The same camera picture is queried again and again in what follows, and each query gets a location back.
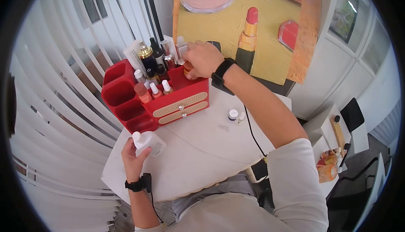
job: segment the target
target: white lid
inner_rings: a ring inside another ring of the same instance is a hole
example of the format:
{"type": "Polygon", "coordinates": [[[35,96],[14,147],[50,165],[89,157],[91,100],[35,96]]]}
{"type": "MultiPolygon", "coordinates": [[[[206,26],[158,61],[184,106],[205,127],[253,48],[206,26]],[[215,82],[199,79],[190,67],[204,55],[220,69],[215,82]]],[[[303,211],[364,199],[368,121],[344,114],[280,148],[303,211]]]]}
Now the white lid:
{"type": "Polygon", "coordinates": [[[183,36],[178,36],[177,37],[177,44],[183,44],[183,43],[185,43],[184,37],[183,36]]]}
{"type": "Polygon", "coordinates": [[[135,75],[135,78],[140,78],[140,77],[143,76],[140,70],[136,70],[136,71],[134,72],[134,75],[135,75]]]}
{"type": "Polygon", "coordinates": [[[167,82],[167,80],[163,80],[163,81],[162,81],[162,85],[163,85],[163,89],[164,89],[165,91],[167,91],[167,92],[170,91],[171,87],[170,87],[169,83],[167,82]]]}
{"type": "Polygon", "coordinates": [[[149,85],[150,85],[150,87],[152,89],[153,94],[157,94],[159,92],[159,90],[156,87],[155,83],[150,83],[149,85]]]}
{"type": "Polygon", "coordinates": [[[229,111],[229,116],[232,117],[232,118],[238,117],[238,111],[236,111],[235,109],[231,109],[229,111]]]}
{"type": "Polygon", "coordinates": [[[245,116],[246,116],[246,113],[245,113],[245,112],[241,112],[240,115],[239,115],[239,119],[240,119],[240,120],[243,120],[243,119],[245,118],[245,116]]]}
{"type": "Polygon", "coordinates": [[[146,89],[150,88],[150,83],[148,79],[145,79],[145,83],[143,83],[143,85],[146,87],[146,89]]]}
{"type": "Polygon", "coordinates": [[[134,132],[132,134],[132,138],[134,139],[134,141],[139,141],[140,139],[140,133],[138,131],[134,132]]]}

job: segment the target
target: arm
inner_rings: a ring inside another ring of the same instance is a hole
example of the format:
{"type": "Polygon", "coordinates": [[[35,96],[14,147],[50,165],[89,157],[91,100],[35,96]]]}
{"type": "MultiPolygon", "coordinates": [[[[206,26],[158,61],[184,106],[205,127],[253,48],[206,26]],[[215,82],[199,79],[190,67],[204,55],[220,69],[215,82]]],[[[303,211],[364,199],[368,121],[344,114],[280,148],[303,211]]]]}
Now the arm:
{"type": "MultiPolygon", "coordinates": [[[[139,180],[143,162],[151,152],[151,148],[145,149],[138,157],[136,157],[135,151],[134,139],[130,137],[121,152],[128,183],[139,180]]],[[[144,229],[158,227],[159,219],[145,191],[133,192],[128,189],[128,192],[135,227],[144,229]]]]}
{"type": "MultiPolygon", "coordinates": [[[[189,42],[188,49],[183,58],[194,67],[189,73],[191,76],[210,78],[224,61],[223,55],[211,43],[189,42]]],[[[245,104],[275,148],[298,138],[308,138],[301,124],[285,104],[237,65],[232,65],[223,78],[224,85],[245,104]]]]}

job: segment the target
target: vertical blinds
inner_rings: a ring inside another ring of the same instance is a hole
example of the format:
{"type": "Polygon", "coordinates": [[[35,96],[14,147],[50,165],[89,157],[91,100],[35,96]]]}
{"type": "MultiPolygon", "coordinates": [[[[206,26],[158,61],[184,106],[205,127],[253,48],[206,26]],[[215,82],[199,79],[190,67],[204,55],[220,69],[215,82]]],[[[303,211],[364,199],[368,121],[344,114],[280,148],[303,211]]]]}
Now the vertical blinds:
{"type": "Polygon", "coordinates": [[[108,231],[118,211],[100,177],[123,125],[101,82],[135,38],[149,44],[156,34],[146,8],[144,0],[35,0],[23,22],[11,58],[10,142],[21,184],[52,231],[108,231]]]}

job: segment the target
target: organizer drawer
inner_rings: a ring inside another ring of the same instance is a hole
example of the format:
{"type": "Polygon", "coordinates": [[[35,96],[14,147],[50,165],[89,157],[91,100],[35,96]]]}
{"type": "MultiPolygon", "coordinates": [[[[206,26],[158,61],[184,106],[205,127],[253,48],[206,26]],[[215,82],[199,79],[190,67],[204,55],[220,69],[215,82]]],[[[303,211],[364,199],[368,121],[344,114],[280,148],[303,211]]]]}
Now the organizer drawer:
{"type": "Polygon", "coordinates": [[[178,102],[172,103],[168,106],[157,109],[153,112],[152,115],[156,118],[160,118],[160,117],[163,117],[170,113],[173,113],[175,111],[184,110],[186,107],[188,107],[192,104],[205,100],[205,98],[207,98],[207,96],[208,96],[208,93],[206,93],[206,92],[197,93],[193,96],[190,96],[190,97],[182,99],[178,102]]]}
{"type": "Polygon", "coordinates": [[[159,124],[167,124],[169,122],[172,122],[174,120],[180,119],[180,118],[185,118],[188,115],[195,113],[197,111],[200,111],[201,109],[204,109],[208,106],[207,101],[203,101],[197,104],[194,104],[192,106],[186,107],[181,111],[169,114],[168,116],[162,117],[159,119],[159,124]]]}

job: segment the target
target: framed picture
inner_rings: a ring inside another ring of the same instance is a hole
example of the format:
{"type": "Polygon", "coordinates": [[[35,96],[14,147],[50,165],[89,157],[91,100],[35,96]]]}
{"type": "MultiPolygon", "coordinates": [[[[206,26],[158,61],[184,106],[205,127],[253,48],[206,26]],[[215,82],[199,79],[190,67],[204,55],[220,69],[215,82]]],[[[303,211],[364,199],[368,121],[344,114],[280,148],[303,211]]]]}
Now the framed picture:
{"type": "Polygon", "coordinates": [[[337,0],[329,30],[348,43],[356,23],[358,0],[337,0]]]}

